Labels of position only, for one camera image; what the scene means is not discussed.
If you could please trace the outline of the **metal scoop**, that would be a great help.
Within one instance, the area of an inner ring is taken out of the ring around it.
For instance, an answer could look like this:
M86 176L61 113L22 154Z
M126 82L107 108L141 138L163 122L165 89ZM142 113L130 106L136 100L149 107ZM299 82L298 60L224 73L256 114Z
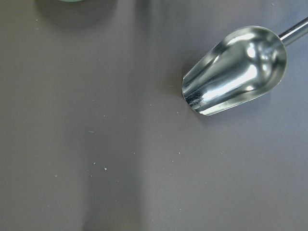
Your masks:
M306 18L280 35L261 26L236 29L183 77L185 101L210 116L268 93L285 74L286 46L307 32Z

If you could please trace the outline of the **light green bowl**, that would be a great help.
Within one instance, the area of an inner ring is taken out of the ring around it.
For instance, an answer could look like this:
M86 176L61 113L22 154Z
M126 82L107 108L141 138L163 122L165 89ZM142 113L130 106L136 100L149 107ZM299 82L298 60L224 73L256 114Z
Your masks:
M82 1L82 0L60 0L60 1L63 1L63 2L79 2L79 1Z

